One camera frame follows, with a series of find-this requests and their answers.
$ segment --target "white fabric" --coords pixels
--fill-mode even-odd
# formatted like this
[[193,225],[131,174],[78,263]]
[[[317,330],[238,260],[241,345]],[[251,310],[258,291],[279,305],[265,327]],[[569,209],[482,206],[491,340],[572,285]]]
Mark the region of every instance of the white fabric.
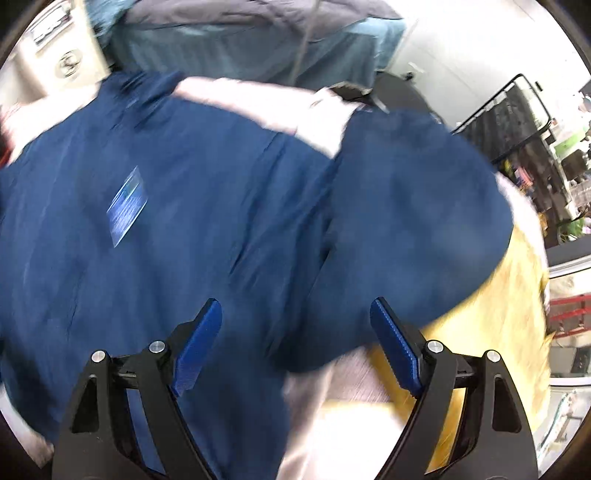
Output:
[[[100,84],[55,93],[27,105],[2,109],[2,131],[12,148],[13,163],[23,148],[96,97]],[[360,106],[343,101],[329,89],[312,92],[230,79],[189,77],[174,95],[216,106],[250,118],[266,129],[295,135],[333,158],[349,118]]]
[[[379,456],[383,446],[376,442],[387,436],[387,445],[392,439],[395,443],[402,431],[402,426],[391,429],[392,423],[401,425],[401,422],[389,407],[388,394],[365,348],[343,355],[315,372],[288,375],[284,398],[290,409],[290,433],[277,480],[324,480],[324,474],[316,476],[319,472],[331,472],[329,478],[338,479],[345,465],[335,461],[339,457],[338,438],[346,424],[351,425],[344,440],[350,451],[362,452],[371,445],[370,450],[378,454],[377,457],[359,455],[351,460],[355,462],[356,471],[365,464],[367,471],[372,472],[375,462],[371,459],[378,458],[383,463],[388,456]],[[375,420],[371,427],[369,420]],[[370,477],[362,475],[361,478],[369,480]]]
[[[546,256],[546,248],[544,246],[544,234],[534,204],[503,174],[497,173],[495,177],[499,192],[501,192],[511,207],[513,223],[525,235],[528,243],[540,259],[542,268],[548,272],[548,257]],[[550,288],[550,283],[544,288],[544,307],[546,311],[550,308],[550,298],[554,298],[551,296]]]
[[10,403],[4,385],[0,385],[0,412],[2,412],[14,436],[34,462],[39,466],[45,465],[53,456],[53,445],[35,432],[22,419]]
[[390,403],[329,401],[313,423],[308,462],[290,480],[374,480],[403,428]]
[[263,128],[295,135],[333,158],[359,103],[345,102],[332,90],[318,92],[230,79],[189,77],[175,95],[239,113]]

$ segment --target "yellow fabric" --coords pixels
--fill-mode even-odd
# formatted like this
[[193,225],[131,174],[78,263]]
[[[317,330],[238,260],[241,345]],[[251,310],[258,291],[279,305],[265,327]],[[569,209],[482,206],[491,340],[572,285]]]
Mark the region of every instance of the yellow fabric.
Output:
[[[514,228],[503,260],[486,283],[422,329],[427,340],[440,340],[455,353],[482,356],[486,350],[497,350],[511,373],[532,430],[544,420],[550,399],[551,337],[545,336],[545,315],[540,300],[540,287],[545,279],[540,260],[523,233]],[[414,399],[398,386],[381,348],[374,347],[370,359],[398,414],[406,422]],[[456,390],[430,471],[447,463],[463,400],[464,391]]]

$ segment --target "black rack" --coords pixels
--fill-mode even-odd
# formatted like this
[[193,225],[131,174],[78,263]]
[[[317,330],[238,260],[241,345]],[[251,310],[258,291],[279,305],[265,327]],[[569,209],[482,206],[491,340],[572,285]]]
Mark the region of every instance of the black rack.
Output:
[[[547,116],[541,128],[535,126],[518,79],[523,79],[534,92]],[[532,140],[548,131],[552,118],[530,81],[522,73],[515,75],[484,105],[469,116],[452,133],[460,134],[474,144],[495,166]]]

